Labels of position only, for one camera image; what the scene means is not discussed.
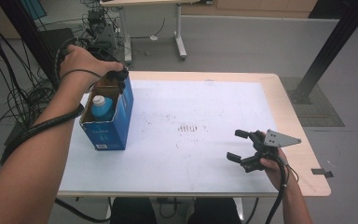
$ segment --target black metal pole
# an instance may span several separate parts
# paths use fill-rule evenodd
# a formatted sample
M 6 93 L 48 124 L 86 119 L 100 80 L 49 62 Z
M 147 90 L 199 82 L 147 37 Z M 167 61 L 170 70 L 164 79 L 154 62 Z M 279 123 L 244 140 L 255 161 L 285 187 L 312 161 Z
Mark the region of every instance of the black metal pole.
M 358 27 L 358 0 L 353 1 L 347 9 L 331 35 L 327 38 L 306 75 L 296 89 L 289 91 L 289 97 L 294 104 L 309 104 L 309 95 L 318 83 L 330 63 L 336 58 L 339 51 L 347 43 Z
M 48 80 L 55 89 L 58 88 L 58 80 L 54 74 L 54 60 L 43 42 L 34 19 L 28 14 L 21 0 L 0 0 L 0 7 L 4 10 L 8 19 L 17 30 L 34 58 L 45 72 Z

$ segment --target white bottle cap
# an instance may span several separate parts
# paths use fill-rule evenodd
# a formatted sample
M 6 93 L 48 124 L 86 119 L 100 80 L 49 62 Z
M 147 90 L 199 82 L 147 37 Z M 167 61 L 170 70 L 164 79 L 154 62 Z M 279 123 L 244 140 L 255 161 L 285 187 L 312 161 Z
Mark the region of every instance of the white bottle cap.
M 92 99 L 92 102 L 93 102 L 96 106 L 104 105 L 104 97 L 101 96 L 101 95 L 96 95 L 96 96 L 94 96 L 94 98 Z

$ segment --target cardboard box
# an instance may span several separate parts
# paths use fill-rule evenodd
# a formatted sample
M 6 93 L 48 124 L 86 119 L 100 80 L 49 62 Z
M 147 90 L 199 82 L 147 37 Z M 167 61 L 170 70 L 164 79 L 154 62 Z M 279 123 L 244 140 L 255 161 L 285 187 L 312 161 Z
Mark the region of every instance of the cardboard box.
M 89 94 L 85 112 L 80 118 L 80 126 L 97 150 L 124 150 L 126 148 L 133 105 L 129 77 L 125 80 L 125 84 L 126 88 L 120 94 L 117 83 L 103 79 L 94 86 Z M 91 107 L 95 95 L 109 97 L 114 101 L 116 111 L 111 121 L 94 120 Z

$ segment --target person's leg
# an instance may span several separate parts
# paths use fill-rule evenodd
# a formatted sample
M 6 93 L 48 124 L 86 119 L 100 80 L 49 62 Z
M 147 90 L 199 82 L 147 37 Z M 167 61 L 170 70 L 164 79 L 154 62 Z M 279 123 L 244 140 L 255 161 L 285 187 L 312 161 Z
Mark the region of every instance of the person's leg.
M 111 223 L 157 224 L 157 220 L 148 198 L 115 198 Z
M 241 224 L 232 198 L 198 198 L 187 224 Z

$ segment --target table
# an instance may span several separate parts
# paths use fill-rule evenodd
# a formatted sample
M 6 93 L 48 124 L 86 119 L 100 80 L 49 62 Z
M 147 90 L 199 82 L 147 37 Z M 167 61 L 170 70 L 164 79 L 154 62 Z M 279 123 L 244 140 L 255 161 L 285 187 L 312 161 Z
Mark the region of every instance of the table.
M 179 141 L 185 140 L 181 144 L 186 143 L 186 145 L 180 146 L 187 146 L 190 148 L 193 145 L 202 146 L 201 143 L 208 142 L 211 139 L 201 137 L 200 135 L 199 137 L 190 136 L 190 134 L 193 134 L 191 132 L 192 130 L 195 131 L 195 129 L 197 129 L 201 132 L 205 131 L 202 125 L 199 125 L 198 127 L 194 126 L 193 124 L 195 124 L 195 122 L 181 123 L 179 121 L 175 123 L 175 121 L 173 121 L 175 118 L 173 116 L 170 117 L 169 114 L 160 114 L 160 120 L 152 120 L 151 116 L 155 116 L 154 114 L 159 112 L 159 110 L 153 112 L 153 107 L 157 105 L 151 105 L 148 108 L 136 107 L 137 105 L 141 105 L 140 102 L 142 102 L 143 99 L 146 99 L 148 94 L 153 93 L 150 91 L 150 86 L 148 86 L 147 83 L 161 83 L 161 81 L 166 81 L 168 84 L 188 83 L 189 86 L 204 86 L 204 88 L 199 89 L 199 94 L 202 94 L 203 90 L 206 90 L 206 88 L 210 86 L 224 87 L 225 85 L 236 86 L 246 84 L 245 87 L 247 87 L 247 84 L 249 84 L 249 86 L 253 86 L 256 91 L 257 86 L 259 86 L 261 94 L 258 93 L 258 98 L 255 99 L 257 102 L 261 103 L 247 105 L 246 108 L 244 108 L 244 113 L 252 115 L 252 108 L 261 105 L 261 108 L 265 110 L 263 106 L 267 105 L 270 111 L 272 124 L 269 118 L 260 121 L 253 119 L 256 123 L 260 123 L 257 127 L 267 129 L 273 126 L 273 128 L 276 128 L 275 131 L 302 140 L 300 145 L 285 147 L 284 151 L 291 166 L 300 176 L 299 185 L 304 196 L 328 196 L 330 194 L 331 189 L 329 188 L 325 177 L 323 175 L 313 175 L 311 172 L 311 168 L 320 168 L 320 165 L 317 162 L 310 146 L 310 142 L 296 117 L 296 113 L 288 100 L 282 83 L 276 75 L 131 71 L 130 77 L 131 83 L 134 84 L 132 87 L 134 93 L 134 108 L 132 110 L 126 150 L 96 151 L 78 124 L 77 119 L 71 140 L 68 162 L 59 189 L 59 195 L 148 197 L 276 196 L 276 190 L 270 185 L 263 172 L 254 171 L 250 174 L 246 174 L 237 163 L 226 159 L 227 151 L 231 151 L 243 157 L 251 156 L 254 153 L 250 141 L 233 136 L 235 130 L 232 130 L 232 132 L 229 131 L 227 139 L 222 141 L 213 139 L 213 143 L 218 144 L 219 147 L 216 149 L 218 150 L 216 152 L 211 151 L 211 153 L 203 154 L 207 157 L 213 155 L 210 158 L 214 161 L 209 163 L 206 168 L 205 166 L 202 167 L 202 165 L 209 161 L 195 162 L 191 157 L 192 155 L 196 156 L 199 154 L 182 153 L 183 151 L 186 152 L 186 148 L 182 149 L 183 151 L 179 151 L 179 153 L 177 150 L 164 152 L 161 147 L 166 146 L 166 148 L 168 148 L 170 145 L 164 145 L 167 144 L 163 141 L 164 136 L 154 136 L 154 133 L 145 133 L 148 126 L 155 127 L 154 130 L 157 130 L 158 127 L 165 125 L 164 123 L 167 122 L 177 125 L 175 126 L 177 127 L 177 133 L 182 135 L 178 139 Z M 254 92 L 244 92 L 245 94 L 249 94 L 249 96 L 254 95 Z M 229 97 L 229 95 L 224 92 L 221 92 L 221 94 L 222 98 Z M 175 101 L 172 95 L 167 95 L 163 99 L 167 102 Z M 228 106 L 225 106 L 224 108 L 230 111 L 235 111 Z M 215 111 L 212 110 L 211 112 L 218 116 L 219 113 Z M 222 129 L 225 128 L 224 126 L 226 123 L 226 119 L 222 119 Z M 242 126 L 238 124 L 231 129 L 241 129 L 241 127 Z M 156 144 L 154 147 L 145 147 L 145 136 L 155 139 Z M 175 144 L 176 146 L 172 143 L 171 148 L 175 149 L 176 147 L 180 147 L 177 142 Z M 166 171 L 169 170 L 169 164 L 176 164 L 176 162 L 179 161 L 182 162 L 179 163 L 180 165 L 175 166 L 176 169 L 172 170 L 172 175 L 167 174 Z M 216 172 L 213 174 L 222 179 L 213 180 L 208 178 L 207 176 L 210 175 L 209 172 Z M 177 179 L 181 180 L 179 184 L 175 182 Z
M 123 11 L 125 6 L 141 6 L 150 4 L 176 4 L 176 32 L 174 32 L 177 47 L 179 49 L 179 55 L 184 59 L 186 54 L 185 45 L 183 44 L 181 36 L 181 4 L 183 3 L 195 3 L 199 0 L 114 0 L 103 2 L 101 1 L 102 7 L 116 7 L 121 18 L 121 29 L 124 38 L 124 61 L 131 63 L 131 37 L 127 32 L 126 16 Z

